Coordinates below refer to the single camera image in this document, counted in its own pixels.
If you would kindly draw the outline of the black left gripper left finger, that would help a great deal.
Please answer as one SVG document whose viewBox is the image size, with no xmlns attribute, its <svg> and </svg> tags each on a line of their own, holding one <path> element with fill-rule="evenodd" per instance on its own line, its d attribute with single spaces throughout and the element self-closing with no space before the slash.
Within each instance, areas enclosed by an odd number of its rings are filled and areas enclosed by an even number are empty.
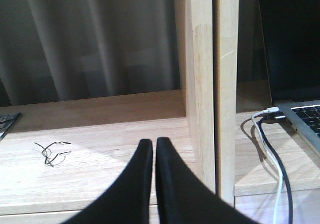
<svg viewBox="0 0 320 224">
<path fill-rule="evenodd" d="M 149 223 L 153 147 L 142 139 L 114 183 L 93 203 L 64 223 Z"/>
</svg>

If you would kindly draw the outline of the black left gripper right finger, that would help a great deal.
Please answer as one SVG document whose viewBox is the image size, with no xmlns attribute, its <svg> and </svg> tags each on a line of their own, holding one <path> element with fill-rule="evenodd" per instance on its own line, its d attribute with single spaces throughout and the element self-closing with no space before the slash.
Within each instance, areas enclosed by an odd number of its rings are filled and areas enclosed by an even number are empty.
<svg viewBox="0 0 320 224">
<path fill-rule="evenodd" d="M 160 223 L 254 223 L 209 190 L 188 168 L 171 140 L 156 145 L 155 187 Z"/>
</svg>

